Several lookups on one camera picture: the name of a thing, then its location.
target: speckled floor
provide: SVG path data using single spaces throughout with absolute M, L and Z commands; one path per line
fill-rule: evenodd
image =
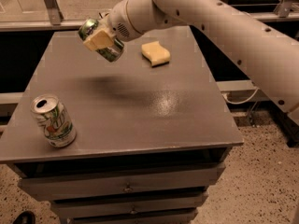
M 299 223 L 299 148 L 288 148 L 286 137 L 267 111 L 256 116 L 257 128 L 245 113 L 233 113 L 245 144 L 235 147 L 227 168 L 209 197 L 198 208 L 193 224 Z M 36 224 L 59 224 L 48 202 L 39 203 L 17 188 L 18 177 L 0 165 L 0 223 L 10 224 L 31 210 Z

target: white cable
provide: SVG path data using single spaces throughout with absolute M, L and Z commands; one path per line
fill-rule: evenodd
M 254 95 L 256 95 L 257 91 L 259 90 L 259 88 L 256 88 L 255 91 L 253 92 L 253 94 L 248 98 L 246 99 L 245 101 L 240 101 L 240 102 L 233 102 L 233 101 L 230 101 L 228 98 L 227 98 L 227 95 L 228 93 L 224 93 L 222 96 L 224 98 L 224 100 L 228 103 L 228 104 L 232 104 L 232 105 L 242 105 L 248 101 L 250 101 Z

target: aluminum can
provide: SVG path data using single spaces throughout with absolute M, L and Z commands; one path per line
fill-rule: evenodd
M 79 28 L 78 34 L 80 38 L 85 41 L 86 38 L 93 33 L 101 25 L 101 20 L 87 19 L 85 23 Z M 116 37 L 113 46 L 105 49 L 98 49 L 97 52 L 109 62 L 116 62 L 123 53 L 124 45 Z
M 74 141 L 76 130 L 64 104 L 56 95 L 36 97 L 31 103 L 31 112 L 50 145 L 65 147 Z

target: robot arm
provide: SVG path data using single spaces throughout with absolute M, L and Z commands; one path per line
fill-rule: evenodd
M 299 43 L 250 15 L 220 0 L 123 0 L 107 23 L 123 41 L 178 24 L 197 27 L 299 124 Z

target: shoe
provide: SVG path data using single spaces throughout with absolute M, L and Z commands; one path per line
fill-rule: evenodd
M 36 224 L 36 215 L 30 211 L 22 212 L 13 224 Z

